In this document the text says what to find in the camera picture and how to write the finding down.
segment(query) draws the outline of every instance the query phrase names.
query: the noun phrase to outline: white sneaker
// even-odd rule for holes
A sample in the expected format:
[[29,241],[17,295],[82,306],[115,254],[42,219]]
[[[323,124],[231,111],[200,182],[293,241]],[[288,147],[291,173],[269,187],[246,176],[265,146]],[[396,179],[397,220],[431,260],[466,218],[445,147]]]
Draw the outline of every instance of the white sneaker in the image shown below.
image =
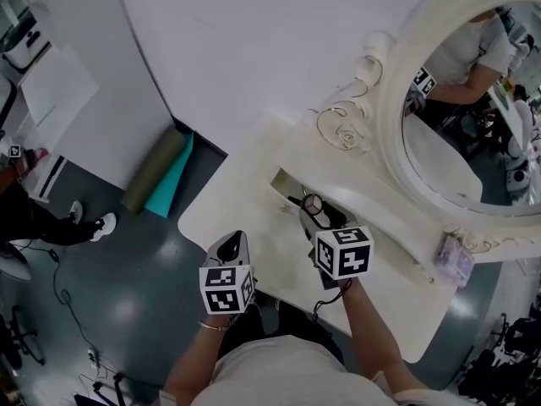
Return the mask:
[[117,218],[114,213],[109,212],[96,221],[96,225],[98,226],[98,229],[94,232],[94,238],[91,239],[92,242],[100,240],[101,236],[111,234],[117,226]]
[[71,205],[68,218],[72,221],[73,224],[79,224],[82,217],[83,217],[83,205],[81,205],[80,201],[76,200]]

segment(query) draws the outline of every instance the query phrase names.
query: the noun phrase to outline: white tabletop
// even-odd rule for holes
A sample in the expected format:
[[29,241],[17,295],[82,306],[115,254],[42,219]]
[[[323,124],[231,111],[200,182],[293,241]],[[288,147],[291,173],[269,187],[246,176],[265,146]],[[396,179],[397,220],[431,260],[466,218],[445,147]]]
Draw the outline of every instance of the white tabletop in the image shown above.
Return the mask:
[[505,101],[502,101],[500,97],[496,94],[494,86],[490,87],[489,95],[494,101],[498,110],[500,110],[501,116],[504,118],[507,126],[514,135],[517,143],[522,146],[522,150],[526,150],[526,144],[522,136],[522,119],[518,114],[518,111],[513,104],[513,100],[509,97],[508,94],[504,95]]
[[449,143],[414,114],[404,118],[403,131],[407,156],[430,188],[481,201],[483,183]]
[[[178,229],[204,250],[225,234],[243,230],[248,235],[257,289],[312,312],[318,300],[331,299],[336,290],[322,288],[308,258],[311,247],[298,214],[284,209],[285,199],[268,184],[279,169],[276,153],[291,133],[292,127],[280,120],[260,128],[248,145],[224,161],[179,218]],[[361,281],[395,335],[404,359],[416,362],[440,326],[455,289],[416,281],[411,256],[379,229],[370,230],[374,264]],[[351,334],[340,300],[323,306],[319,314]]]

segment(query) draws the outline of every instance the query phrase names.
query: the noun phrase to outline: teal mat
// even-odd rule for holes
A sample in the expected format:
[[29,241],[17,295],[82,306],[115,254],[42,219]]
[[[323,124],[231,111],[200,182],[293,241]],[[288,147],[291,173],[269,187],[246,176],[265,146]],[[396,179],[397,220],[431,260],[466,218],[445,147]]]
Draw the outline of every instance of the teal mat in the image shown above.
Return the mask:
[[161,180],[156,190],[152,193],[145,208],[158,214],[160,217],[167,218],[169,209],[171,208],[172,198],[177,190],[178,181],[183,173],[184,166],[188,161],[190,153],[194,147],[194,135],[184,134],[186,137],[186,148],[178,156],[177,160],[173,163],[169,171]]

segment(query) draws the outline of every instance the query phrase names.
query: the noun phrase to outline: bracelet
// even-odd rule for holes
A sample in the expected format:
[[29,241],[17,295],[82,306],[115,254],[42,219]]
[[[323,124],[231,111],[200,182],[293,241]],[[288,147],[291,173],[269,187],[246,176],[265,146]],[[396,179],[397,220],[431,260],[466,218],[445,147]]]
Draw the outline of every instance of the bracelet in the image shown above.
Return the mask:
[[212,331],[219,331],[219,332],[223,332],[223,331],[227,331],[229,329],[229,326],[210,326],[210,325],[207,325],[206,323],[204,323],[203,321],[199,321],[199,324],[203,327],[203,328],[207,328],[207,329],[211,329]]

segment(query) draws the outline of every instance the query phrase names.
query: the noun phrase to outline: mirror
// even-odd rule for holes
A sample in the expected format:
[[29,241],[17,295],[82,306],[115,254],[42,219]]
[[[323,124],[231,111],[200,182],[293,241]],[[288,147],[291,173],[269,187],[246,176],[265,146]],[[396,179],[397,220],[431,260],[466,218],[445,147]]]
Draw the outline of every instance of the mirror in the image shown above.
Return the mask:
[[539,47],[541,6],[511,3],[461,26],[419,68],[403,141],[432,190],[496,206],[541,203]]

